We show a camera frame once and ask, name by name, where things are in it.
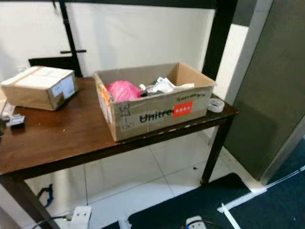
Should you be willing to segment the white crumpled paper trash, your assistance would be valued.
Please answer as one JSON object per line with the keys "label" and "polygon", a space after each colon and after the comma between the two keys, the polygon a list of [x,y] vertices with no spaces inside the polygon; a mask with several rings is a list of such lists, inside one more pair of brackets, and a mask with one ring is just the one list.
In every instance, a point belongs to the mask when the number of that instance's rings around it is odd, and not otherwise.
{"label": "white crumpled paper trash", "polygon": [[152,85],[140,84],[139,89],[141,96],[152,96],[154,94],[166,94],[178,90],[192,89],[194,86],[194,83],[176,86],[168,78],[158,78]]}

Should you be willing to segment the small grey plastic part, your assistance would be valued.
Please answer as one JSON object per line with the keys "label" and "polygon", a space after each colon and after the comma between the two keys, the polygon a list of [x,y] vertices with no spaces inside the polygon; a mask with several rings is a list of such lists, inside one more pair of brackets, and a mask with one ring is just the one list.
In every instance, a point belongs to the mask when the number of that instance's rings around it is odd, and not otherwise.
{"label": "small grey plastic part", "polygon": [[15,114],[11,116],[9,121],[6,123],[7,127],[11,129],[24,128],[26,117],[21,114]]}

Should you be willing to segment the small sealed cardboard box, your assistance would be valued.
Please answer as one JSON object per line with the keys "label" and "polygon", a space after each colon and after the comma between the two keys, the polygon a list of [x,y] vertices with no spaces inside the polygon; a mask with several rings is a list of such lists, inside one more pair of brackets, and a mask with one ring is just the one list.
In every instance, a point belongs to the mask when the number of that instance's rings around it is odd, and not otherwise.
{"label": "small sealed cardboard box", "polygon": [[77,91],[74,70],[31,67],[0,83],[10,104],[55,111]]}

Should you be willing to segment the black flat panel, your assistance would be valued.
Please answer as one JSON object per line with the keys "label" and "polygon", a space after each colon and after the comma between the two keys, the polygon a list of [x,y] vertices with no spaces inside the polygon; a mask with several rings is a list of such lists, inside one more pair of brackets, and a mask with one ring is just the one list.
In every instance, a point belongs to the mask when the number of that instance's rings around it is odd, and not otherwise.
{"label": "black flat panel", "polygon": [[59,69],[74,70],[75,72],[79,70],[78,65],[75,63],[73,57],[71,56],[32,58],[28,59],[28,61],[32,67],[53,67]]}

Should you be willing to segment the dark brown wooden table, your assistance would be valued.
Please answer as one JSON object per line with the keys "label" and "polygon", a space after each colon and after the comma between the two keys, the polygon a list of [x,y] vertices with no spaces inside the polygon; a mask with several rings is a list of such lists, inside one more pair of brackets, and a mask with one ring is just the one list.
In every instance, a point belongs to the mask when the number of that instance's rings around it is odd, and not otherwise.
{"label": "dark brown wooden table", "polygon": [[18,107],[16,112],[26,118],[24,128],[7,128],[0,141],[0,183],[37,227],[59,229],[26,185],[27,179],[217,126],[218,135],[200,180],[201,185],[209,183],[227,133],[238,114],[235,107],[225,104],[220,113],[207,112],[201,118],[116,142],[101,113],[93,78],[79,78],[77,84],[79,90],[57,111]]}

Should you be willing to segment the small blue black object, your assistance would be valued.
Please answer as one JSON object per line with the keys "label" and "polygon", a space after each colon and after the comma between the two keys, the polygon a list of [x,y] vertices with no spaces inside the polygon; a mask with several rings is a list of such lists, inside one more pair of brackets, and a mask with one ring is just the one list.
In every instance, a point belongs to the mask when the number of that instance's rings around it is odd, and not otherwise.
{"label": "small blue black object", "polygon": [[44,204],[44,207],[47,208],[52,204],[52,201],[54,200],[54,189],[53,189],[53,184],[47,185],[42,187],[39,192],[37,193],[37,198],[40,199],[41,197],[46,194],[47,199],[46,203]]}

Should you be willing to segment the slanted black stand pole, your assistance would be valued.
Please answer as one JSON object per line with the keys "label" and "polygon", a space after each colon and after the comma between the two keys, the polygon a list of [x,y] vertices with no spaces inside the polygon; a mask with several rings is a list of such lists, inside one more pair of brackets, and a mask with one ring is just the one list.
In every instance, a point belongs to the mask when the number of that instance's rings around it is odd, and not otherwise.
{"label": "slanted black stand pole", "polygon": [[79,70],[77,70],[75,73],[76,78],[83,78],[83,74],[82,74],[82,70],[81,70],[81,66],[79,63],[79,59],[78,59],[78,50],[76,50],[76,45],[75,45],[75,41],[74,41],[74,37],[72,34],[72,30],[71,30],[71,25],[70,25],[70,20],[68,17],[68,13],[67,13],[67,6],[64,2],[64,0],[51,0],[54,9],[57,9],[57,6],[55,5],[56,2],[59,3],[59,9],[61,11],[61,17],[62,17],[62,21],[64,24],[64,28],[67,34],[67,39],[68,39],[68,45],[69,45],[69,51],[67,52],[68,54],[70,54],[71,57],[73,57],[75,63],[78,65]]}

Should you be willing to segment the pink plastic bag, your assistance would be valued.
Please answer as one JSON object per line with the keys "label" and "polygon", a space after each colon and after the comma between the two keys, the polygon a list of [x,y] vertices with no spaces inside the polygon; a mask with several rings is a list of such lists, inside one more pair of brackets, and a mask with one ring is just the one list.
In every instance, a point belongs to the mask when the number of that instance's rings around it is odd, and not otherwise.
{"label": "pink plastic bag", "polygon": [[115,81],[106,86],[113,102],[136,100],[141,97],[139,87],[129,81]]}

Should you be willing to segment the large open cardboard box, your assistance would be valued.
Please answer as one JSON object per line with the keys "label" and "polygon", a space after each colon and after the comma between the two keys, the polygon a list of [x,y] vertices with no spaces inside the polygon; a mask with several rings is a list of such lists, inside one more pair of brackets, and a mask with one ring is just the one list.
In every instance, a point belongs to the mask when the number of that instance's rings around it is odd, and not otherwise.
{"label": "large open cardboard box", "polygon": [[[192,83],[194,87],[128,101],[116,101],[107,89],[109,83],[120,80],[138,86],[150,85],[158,78],[169,79],[177,86]],[[93,79],[101,111],[115,141],[205,116],[215,86],[213,79],[182,62],[97,71]]]}

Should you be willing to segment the white tape roll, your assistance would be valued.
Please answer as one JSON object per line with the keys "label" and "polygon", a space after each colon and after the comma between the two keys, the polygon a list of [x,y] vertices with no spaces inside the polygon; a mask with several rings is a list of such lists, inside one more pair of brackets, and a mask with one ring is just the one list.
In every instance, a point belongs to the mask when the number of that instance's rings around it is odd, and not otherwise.
{"label": "white tape roll", "polygon": [[221,113],[224,109],[225,102],[218,98],[211,98],[208,102],[208,110],[212,113]]}

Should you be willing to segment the black square pillar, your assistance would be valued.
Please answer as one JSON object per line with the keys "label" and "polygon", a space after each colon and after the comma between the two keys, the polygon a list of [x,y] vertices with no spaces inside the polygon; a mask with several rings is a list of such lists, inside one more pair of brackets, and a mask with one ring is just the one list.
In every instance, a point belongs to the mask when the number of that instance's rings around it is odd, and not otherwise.
{"label": "black square pillar", "polygon": [[213,80],[218,74],[237,3],[238,0],[215,0],[215,15],[201,71]]}

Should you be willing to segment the grey partition panel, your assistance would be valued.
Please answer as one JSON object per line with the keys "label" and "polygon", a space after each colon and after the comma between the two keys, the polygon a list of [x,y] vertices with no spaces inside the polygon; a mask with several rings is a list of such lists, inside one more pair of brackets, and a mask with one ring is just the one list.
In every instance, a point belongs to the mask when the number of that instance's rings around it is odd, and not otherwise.
{"label": "grey partition panel", "polygon": [[266,185],[305,135],[305,0],[257,0],[226,97],[224,147]]}

